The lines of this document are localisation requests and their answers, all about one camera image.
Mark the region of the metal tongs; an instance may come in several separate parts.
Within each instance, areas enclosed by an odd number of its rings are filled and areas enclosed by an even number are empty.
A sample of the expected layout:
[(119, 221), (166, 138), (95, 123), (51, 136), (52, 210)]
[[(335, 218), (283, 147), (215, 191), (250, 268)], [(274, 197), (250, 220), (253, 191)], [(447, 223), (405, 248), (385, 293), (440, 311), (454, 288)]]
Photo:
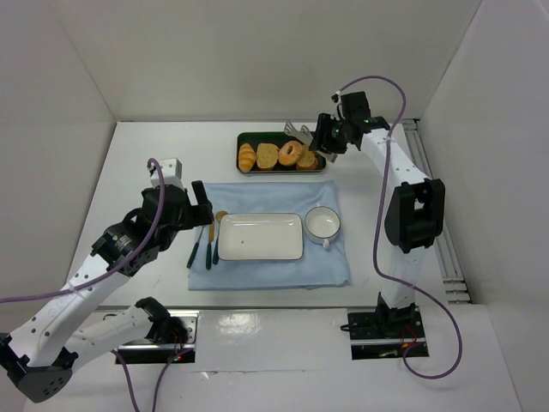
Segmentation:
[(315, 131), (311, 131), (305, 124), (298, 129), (291, 121), (287, 120), (284, 124), (283, 132), (285, 135), (298, 139), (302, 144), (312, 148)]

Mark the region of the bagel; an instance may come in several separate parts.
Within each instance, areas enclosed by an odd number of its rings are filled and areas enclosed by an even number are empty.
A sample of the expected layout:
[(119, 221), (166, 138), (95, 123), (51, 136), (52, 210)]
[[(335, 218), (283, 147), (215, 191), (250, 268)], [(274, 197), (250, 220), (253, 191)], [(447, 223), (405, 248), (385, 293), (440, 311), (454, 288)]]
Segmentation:
[(286, 142), (278, 153), (278, 162), (284, 167), (295, 165), (303, 154), (303, 145), (297, 141)]

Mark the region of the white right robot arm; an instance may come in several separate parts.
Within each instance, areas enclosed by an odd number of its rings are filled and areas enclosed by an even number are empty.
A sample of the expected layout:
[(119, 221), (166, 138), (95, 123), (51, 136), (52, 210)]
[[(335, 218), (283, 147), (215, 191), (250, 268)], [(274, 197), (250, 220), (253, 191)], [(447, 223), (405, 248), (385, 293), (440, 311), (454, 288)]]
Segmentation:
[(328, 161), (354, 145), (382, 174), (376, 243), (391, 245), (389, 268), (376, 264), (383, 280), (374, 313), (352, 313), (342, 330), (351, 339), (412, 338), (419, 314), (416, 294), (426, 252), (443, 230), (445, 186), (430, 179), (393, 138), (386, 120), (371, 114), (365, 93), (336, 93), (335, 113), (321, 113), (311, 143)]

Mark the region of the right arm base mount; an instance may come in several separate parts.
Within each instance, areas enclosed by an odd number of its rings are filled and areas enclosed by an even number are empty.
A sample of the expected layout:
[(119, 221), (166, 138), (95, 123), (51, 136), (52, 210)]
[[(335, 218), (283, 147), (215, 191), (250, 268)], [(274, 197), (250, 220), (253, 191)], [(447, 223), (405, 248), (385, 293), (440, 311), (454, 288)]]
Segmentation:
[(353, 360), (428, 357), (425, 329), (415, 304), (389, 309), (379, 303), (371, 310), (351, 310), (340, 327), (350, 339)]

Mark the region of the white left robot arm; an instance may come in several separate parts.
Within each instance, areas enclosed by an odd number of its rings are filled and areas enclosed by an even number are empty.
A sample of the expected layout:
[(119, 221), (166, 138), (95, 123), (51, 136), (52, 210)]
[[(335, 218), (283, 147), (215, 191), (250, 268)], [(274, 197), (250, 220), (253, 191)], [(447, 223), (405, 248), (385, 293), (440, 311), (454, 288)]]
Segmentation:
[(25, 324), (1, 336), (1, 366), (28, 400), (50, 399), (83, 366), (127, 342), (184, 346), (184, 323), (153, 297), (97, 324), (83, 323), (108, 296), (167, 250), (178, 232), (213, 221), (202, 181), (193, 182), (192, 188), (196, 204), (179, 185), (154, 184), (144, 190), (142, 206), (104, 231), (59, 293)]

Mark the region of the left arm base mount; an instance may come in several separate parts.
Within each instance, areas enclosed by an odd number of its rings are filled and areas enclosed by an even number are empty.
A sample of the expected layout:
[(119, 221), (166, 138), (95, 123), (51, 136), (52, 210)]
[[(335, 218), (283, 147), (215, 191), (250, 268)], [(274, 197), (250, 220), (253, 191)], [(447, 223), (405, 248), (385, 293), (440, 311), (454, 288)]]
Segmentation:
[(175, 356), (174, 364), (196, 360), (199, 311), (170, 310), (171, 320), (160, 335), (144, 337), (120, 345), (116, 350), (129, 365), (160, 365)]

